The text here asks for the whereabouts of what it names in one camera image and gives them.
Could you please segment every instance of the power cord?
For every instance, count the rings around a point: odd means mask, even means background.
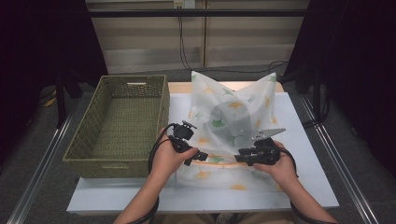
[[[326,90],[324,104],[320,111],[319,117],[315,119],[311,119],[309,121],[302,122],[304,129],[314,127],[315,125],[323,122],[327,118],[329,111],[330,111],[330,94],[329,91]]]
[[[183,20],[181,17],[178,17],[178,33],[179,33],[179,56],[181,63],[183,64],[184,68],[192,71],[192,68],[190,67],[187,57],[186,57],[186,51],[184,47],[184,37],[183,37]],[[268,68],[264,70],[259,70],[259,71],[237,71],[237,70],[226,70],[226,69],[205,69],[205,70],[196,70],[196,72],[229,72],[229,73],[243,73],[243,74],[257,74],[257,73],[266,73],[268,74],[271,73],[272,69],[275,69],[285,63],[288,63],[288,61],[274,61],[268,64]]]

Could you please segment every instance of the wall outlet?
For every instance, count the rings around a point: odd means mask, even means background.
[[[184,0],[174,0],[174,8],[184,8]]]
[[[184,0],[184,8],[195,8],[195,0]]]

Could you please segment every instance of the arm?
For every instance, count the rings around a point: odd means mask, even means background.
[[[161,141],[168,139],[166,134]],[[128,223],[145,216],[157,201],[163,186],[180,164],[191,158],[198,151],[192,148],[184,153],[177,153],[170,141],[163,142],[155,154],[151,173],[131,202],[115,220],[115,224]]]
[[[275,141],[277,147],[284,147]],[[254,168],[268,173],[288,195],[291,202],[306,217],[336,223],[333,218],[309,193],[298,180],[291,158],[281,153],[280,160],[274,165],[255,163]]]

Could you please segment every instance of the wrist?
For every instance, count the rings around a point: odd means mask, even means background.
[[[283,178],[277,181],[277,184],[284,190],[290,191],[291,189],[299,189],[303,188],[303,185],[300,183],[296,176]]]
[[[147,182],[164,186],[166,184],[166,182],[168,181],[169,177],[170,177],[170,175],[165,175],[162,172],[151,172],[148,175]]]

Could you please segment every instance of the black curtain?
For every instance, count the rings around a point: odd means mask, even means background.
[[[66,86],[107,75],[91,19],[74,11],[87,11],[85,1],[0,2],[0,164],[58,74]]]
[[[396,3],[351,0],[322,81],[367,141],[375,157],[396,176]]]

